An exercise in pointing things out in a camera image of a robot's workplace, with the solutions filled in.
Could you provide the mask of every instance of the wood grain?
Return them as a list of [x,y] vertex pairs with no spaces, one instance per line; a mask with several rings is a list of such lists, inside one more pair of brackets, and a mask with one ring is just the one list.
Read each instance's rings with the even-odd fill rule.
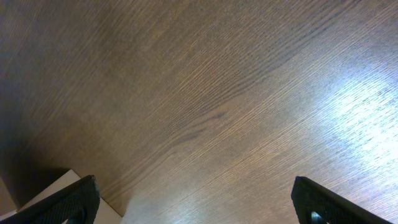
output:
[[3,135],[124,223],[297,223],[296,175],[398,222],[397,1],[0,3]]

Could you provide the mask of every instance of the brown wooden surface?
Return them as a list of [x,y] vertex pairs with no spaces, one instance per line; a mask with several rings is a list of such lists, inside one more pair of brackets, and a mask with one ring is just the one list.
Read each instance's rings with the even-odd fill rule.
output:
[[398,223],[397,12],[2,0],[2,133],[126,223],[297,223],[296,175]]

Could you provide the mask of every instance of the textured black surface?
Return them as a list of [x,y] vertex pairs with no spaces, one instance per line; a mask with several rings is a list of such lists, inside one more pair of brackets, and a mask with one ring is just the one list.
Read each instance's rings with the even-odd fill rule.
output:
[[313,212],[327,223],[390,223],[306,177],[296,177],[292,200],[300,224],[321,223],[312,220]]
[[84,211],[84,224],[94,222],[100,205],[100,194],[93,175],[69,185],[0,224],[61,224],[74,214]]

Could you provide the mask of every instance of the white object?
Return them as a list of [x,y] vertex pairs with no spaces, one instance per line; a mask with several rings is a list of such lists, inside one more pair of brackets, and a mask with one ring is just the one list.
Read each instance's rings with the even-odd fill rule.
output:
[[[80,177],[73,171],[69,170],[66,174],[61,176],[58,180],[44,189],[41,193],[36,195],[31,201],[22,206],[18,212],[29,208],[33,204],[45,199],[46,197],[58,192],[59,190],[68,187],[70,184],[80,180]],[[99,202],[99,208],[94,220],[94,224],[119,224],[122,218],[117,214],[102,198]]]

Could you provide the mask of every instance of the hole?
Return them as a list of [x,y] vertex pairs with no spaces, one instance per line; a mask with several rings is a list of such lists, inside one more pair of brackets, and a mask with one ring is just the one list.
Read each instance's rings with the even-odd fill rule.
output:
[[65,222],[62,224],[84,224],[86,221],[86,212],[84,209],[80,209],[77,211],[75,214],[73,214],[71,217],[69,217]]
[[328,224],[318,213],[311,212],[311,224]]

